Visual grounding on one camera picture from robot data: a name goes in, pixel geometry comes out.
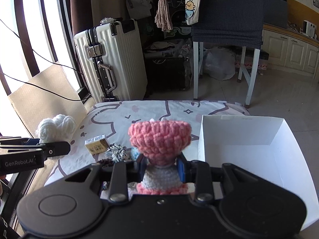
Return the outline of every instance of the window frame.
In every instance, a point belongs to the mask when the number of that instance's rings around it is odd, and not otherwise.
[[[71,60],[72,67],[79,72],[82,72],[81,67],[78,64],[75,52],[75,45],[72,35],[71,26],[71,5],[70,0],[57,0],[60,20],[62,24],[63,36],[66,42],[68,54]],[[55,48],[52,42],[52,37],[49,31],[46,11],[44,7],[44,0],[39,0],[39,8],[41,14],[41,20],[43,29],[45,32],[45,38],[48,44],[49,52],[51,55],[52,62],[57,62],[58,58],[55,52]],[[24,57],[26,59],[27,66],[30,70],[31,76],[35,76],[40,73],[38,64],[35,60],[34,53],[31,49],[31,43],[28,35],[28,30],[26,26],[23,0],[14,0],[14,10],[16,23],[18,28],[18,33],[20,38],[26,43],[20,42],[23,50]],[[89,98],[89,91],[86,87],[86,82],[84,77],[75,71],[80,89],[77,91],[80,99],[83,103]],[[3,75],[2,68],[0,65],[0,82],[2,83],[4,90],[8,95],[11,94],[11,90],[7,84],[6,78]],[[27,193],[28,188],[33,180],[36,170],[24,171],[20,173],[13,174],[10,181],[1,180],[1,185],[3,188],[3,194],[1,196],[1,207],[0,215],[1,217],[13,228],[17,225],[16,217],[16,207],[20,199]]]
[[[60,20],[63,23],[62,24],[63,36],[65,39],[68,54],[71,60],[71,65],[73,69],[75,69],[76,71],[82,72],[82,68],[79,66],[77,58],[76,58],[76,51],[75,51],[75,45],[73,40],[71,17],[70,17],[70,11],[71,11],[70,2],[69,0],[57,0],[57,1],[58,1],[58,10],[60,15]],[[48,44],[51,59],[52,59],[52,62],[56,63],[58,60],[57,60],[56,52],[52,42],[52,37],[51,37],[50,30],[47,23],[44,0],[39,0],[39,8],[40,8],[42,25],[43,25],[43,29],[45,33],[45,38]],[[40,70],[35,60],[34,53],[31,49],[31,43],[30,43],[29,34],[28,34],[27,25],[26,25],[25,16],[24,16],[23,0],[14,0],[14,10],[15,10],[15,17],[16,17],[16,23],[17,23],[19,36],[25,42],[25,43],[20,42],[22,46],[22,51],[26,59],[28,69],[31,73],[31,76],[33,77],[37,75],[38,73],[40,73]],[[89,91],[86,87],[86,82],[84,77],[76,71],[74,71],[75,76],[80,86],[79,90],[77,90],[77,94],[79,95],[81,100],[84,100],[89,95]],[[10,95],[11,90],[7,84],[5,77],[3,76],[1,66],[0,66],[0,81],[7,95]]]

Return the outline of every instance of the knitted toy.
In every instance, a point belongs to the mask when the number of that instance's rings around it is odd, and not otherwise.
[[[146,121],[129,128],[131,144],[149,159],[140,194],[186,194],[175,166],[176,157],[191,142],[190,124],[183,121]]]

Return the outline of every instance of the window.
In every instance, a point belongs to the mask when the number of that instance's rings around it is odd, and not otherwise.
[[[66,0],[0,0],[0,136],[30,137],[8,95],[53,63],[62,64],[81,99],[88,95],[75,58]],[[20,39],[8,28],[19,35]],[[12,227],[15,208],[36,171],[8,175],[3,186],[0,215]]]

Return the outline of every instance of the open cardboard box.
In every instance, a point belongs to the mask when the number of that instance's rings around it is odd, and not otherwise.
[[[307,207],[302,230],[319,219],[314,183],[299,145],[284,119],[203,116],[198,159],[213,167],[221,167],[223,163],[235,164],[297,194]]]

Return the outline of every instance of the suitcase handle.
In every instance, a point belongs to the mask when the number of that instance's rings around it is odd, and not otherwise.
[[[106,89],[106,92],[110,93],[116,88],[116,80],[113,74],[112,67],[109,65],[101,64],[100,62],[98,62],[98,66],[101,68],[104,68],[106,71],[108,82],[110,83],[110,86],[111,86],[109,89]]]

